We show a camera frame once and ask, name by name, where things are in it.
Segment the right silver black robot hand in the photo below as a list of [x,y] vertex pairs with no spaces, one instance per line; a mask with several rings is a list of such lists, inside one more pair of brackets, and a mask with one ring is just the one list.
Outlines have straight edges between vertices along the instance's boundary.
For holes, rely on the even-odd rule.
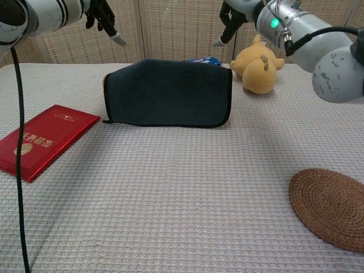
[[228,44],[244,23],[256,23],[262,6],[263,3],[260,0],[223,1],[219,17],[225,29],[212,46],[222,47]]

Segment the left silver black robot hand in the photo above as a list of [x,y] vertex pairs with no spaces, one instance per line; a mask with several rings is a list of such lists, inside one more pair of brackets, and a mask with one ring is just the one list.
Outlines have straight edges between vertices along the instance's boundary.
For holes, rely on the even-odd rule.
[[109,38],[118,45],[126,45],[125,40],[115,28],[115,15],[107,1],[85,1],[83,13],[86,15],[86,29],[92,28],[96,20],[99,31],[105,31]]

